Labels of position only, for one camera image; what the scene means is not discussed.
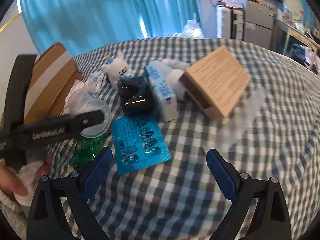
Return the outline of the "person left hand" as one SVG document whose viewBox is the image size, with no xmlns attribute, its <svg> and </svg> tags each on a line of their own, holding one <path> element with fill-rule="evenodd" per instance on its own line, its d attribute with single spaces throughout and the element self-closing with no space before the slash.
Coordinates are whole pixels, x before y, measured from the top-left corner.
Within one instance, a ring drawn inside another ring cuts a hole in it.
<svg viewBox="0 0 320 240">
<path fill-rule="evenodd" d="M 46 156 L 44 159 L 44 164 L 38 169 L 35 174 L 33 181 L 33 188 L 35 189 L 39 179 L 44 175 L 50 175 L 51 173 L 51 163 L 52 157 Z M 19 196 L 27 196 L 28 190 L 23 185 L 22 181 L 12 170 L 10 170 L 5 165 L 1 164 L 1 190 L 7 195 L 9 198 L 13 198 L 14 194 Z"/>
</svg>

